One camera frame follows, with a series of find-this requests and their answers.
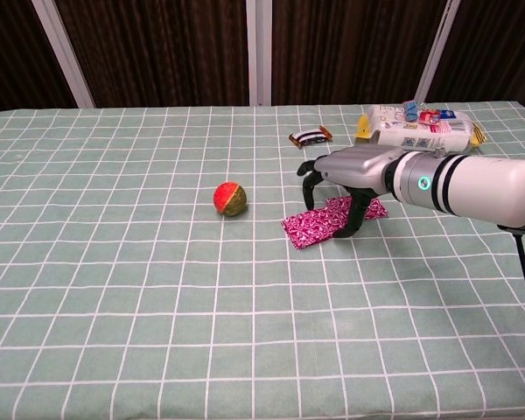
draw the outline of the ball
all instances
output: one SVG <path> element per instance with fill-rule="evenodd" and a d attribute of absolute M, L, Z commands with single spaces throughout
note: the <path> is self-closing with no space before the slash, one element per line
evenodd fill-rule
<path fill-rule="evenodd" d="M 236 182 L 224 182 L 213 193 L 213 204 L 219 214 L 236 216 L 247 208 L 247 194 Z"/>

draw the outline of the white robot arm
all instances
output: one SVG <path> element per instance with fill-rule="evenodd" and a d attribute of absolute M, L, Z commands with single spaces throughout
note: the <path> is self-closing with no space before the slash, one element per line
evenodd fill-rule
<path fill-rule="evenodd" d="M 304 162 L 297 174 L 307 172 L 304 198 L 309 209 L 313 187 L 323 180 L 344 186 L 353 196 L 348 223 L 336 237 L 353 235 L 369 201 L 386 193 L 402 203 L 525 233 L 525 160 L 363 143 Z"/>

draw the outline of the pink cloth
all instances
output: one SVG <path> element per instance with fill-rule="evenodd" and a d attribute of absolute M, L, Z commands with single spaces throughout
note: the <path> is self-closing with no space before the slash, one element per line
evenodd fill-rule
<path fill-rule="evenodd" d="M 333 233 L 347 223 L 348 210 L 352 197 L 328 199 L 326 206 L 296 214 L 282 220 L 282 226 L 296 249 L 303 249 L 326 241 Z M 366 210 L 364 220 L 377 219 L 389 215 L 378 199 L 372 199 Z"/>

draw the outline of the food package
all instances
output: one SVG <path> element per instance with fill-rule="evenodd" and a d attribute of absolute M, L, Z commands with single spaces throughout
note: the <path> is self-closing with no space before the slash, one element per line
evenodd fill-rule
<path fill-rule="evenodd" d="M 460 153 L 486 141 L 486 135 L 468 114 L 449 109 L 435 111 L 440 115 L 436 123 L 425 123 L 420 118 L 407 122 L 403 107 L 372 105 L 358 121 L 356 142 L 399 146 L 408 151 L 444 148 L 448 153 Z"/>

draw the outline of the dark curtain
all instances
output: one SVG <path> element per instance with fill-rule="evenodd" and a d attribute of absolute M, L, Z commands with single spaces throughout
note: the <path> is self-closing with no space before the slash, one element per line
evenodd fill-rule
<path fill-rule="evenodd" d="M 31 0 L 0 0 L 0 111 L 76 103 Z"/>
<path fill-rule="evenodd" d="M 97 107 L 249 104 L 245 0 L 57 0 Z"/>
<path fill-rule="evenodd" d="M 445 0 L 275 0 L 272 101 L 412 99 Z"/>
<path fill-rule="evenodd" d="M 525 106 L 525 0 L 460 3 L 427 101 Z"/>

